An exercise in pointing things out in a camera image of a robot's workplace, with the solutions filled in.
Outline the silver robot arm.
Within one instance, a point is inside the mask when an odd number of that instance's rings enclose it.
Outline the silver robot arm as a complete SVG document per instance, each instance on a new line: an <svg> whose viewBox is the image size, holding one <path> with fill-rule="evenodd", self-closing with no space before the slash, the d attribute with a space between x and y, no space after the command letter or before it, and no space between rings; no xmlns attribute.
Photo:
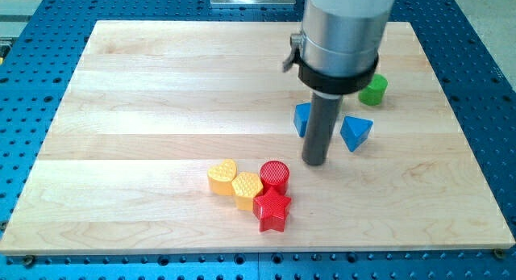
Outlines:
<svg viewBox="0 0 516 280"><path fill-rule="evenodd" d="M306 0L283 70L323 95L352 94L372 80L395 0Z"/></svg>

